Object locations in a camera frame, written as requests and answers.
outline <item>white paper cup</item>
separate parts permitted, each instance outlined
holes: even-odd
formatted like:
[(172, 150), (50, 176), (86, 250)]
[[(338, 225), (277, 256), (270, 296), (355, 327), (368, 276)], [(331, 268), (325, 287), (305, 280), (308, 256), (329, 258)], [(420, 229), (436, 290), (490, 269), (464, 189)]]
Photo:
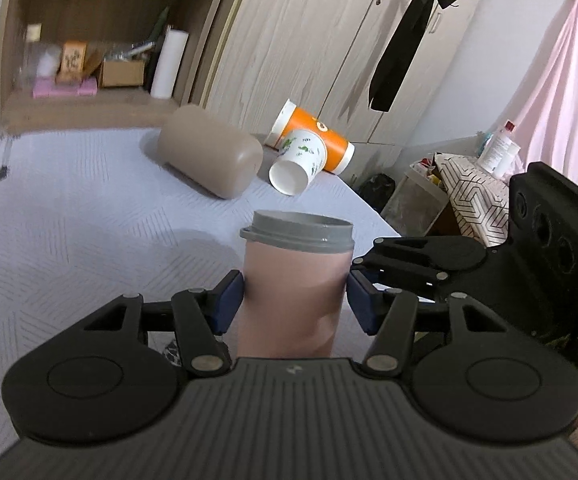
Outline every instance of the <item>white paper cup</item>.
[(269, 170), (269, 180), (280, 193), (302, 193), (322, 171), (326, 163), (326, 145), (309, 130), (293, 130), (282, 141), (280, 156)]

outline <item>cabinet door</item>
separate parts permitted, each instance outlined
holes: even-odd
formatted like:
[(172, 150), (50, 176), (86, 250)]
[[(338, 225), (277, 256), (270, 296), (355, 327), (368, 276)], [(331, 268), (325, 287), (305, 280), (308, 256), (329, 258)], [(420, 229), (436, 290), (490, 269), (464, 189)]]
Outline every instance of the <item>cabinet door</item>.
[(326, 99), (320, 120), (351, 142), (366, 142), (382, 112), (369, 108), (369, 84), (411, 0), (373, 0)]
[(206, 108), (266, 133), (291, 99), (320, 111), (372, 0), (243, 0)]
[(380, 118), (370, 142), (406, 146), (440, 86), (479, 1), (458, 0), (458, 7), (435, 9), (400, 92), (391, 110)]

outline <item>black ribbon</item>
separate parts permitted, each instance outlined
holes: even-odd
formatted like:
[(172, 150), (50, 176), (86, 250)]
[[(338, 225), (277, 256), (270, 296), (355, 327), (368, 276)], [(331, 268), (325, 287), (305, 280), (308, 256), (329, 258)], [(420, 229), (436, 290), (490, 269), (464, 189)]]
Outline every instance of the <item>black ribbon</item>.
[[(438, 3), (446, 9), (455, 1), (438, 0)], [(388, 112), (391, 108), (424, 38), (434, 4), (435, 0), (411, 0), (406, 8), (369, 85), (369, 103), (373, 110)]]

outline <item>pink cup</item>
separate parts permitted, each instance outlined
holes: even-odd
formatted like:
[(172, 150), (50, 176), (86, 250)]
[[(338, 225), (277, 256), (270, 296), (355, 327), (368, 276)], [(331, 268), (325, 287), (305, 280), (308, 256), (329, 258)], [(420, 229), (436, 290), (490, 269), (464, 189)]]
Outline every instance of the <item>pink cup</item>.
[(256, 211), (246, 238), (238, 356), (329, 357), (354, 249), (336, 218)]

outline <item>ribbed gray panel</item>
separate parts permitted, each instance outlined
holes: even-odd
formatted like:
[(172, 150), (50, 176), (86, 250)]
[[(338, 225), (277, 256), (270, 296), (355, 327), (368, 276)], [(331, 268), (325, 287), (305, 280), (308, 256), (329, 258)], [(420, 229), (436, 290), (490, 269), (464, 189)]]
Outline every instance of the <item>ribbed gray panel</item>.
[(402, 389), (358, 376), (347, 360), (240, 359), (191, 383), (143, 433), (89, 449), (23, 440), (0, 480), (574, 480), (564, 438), (518, 449), (443, 433)]

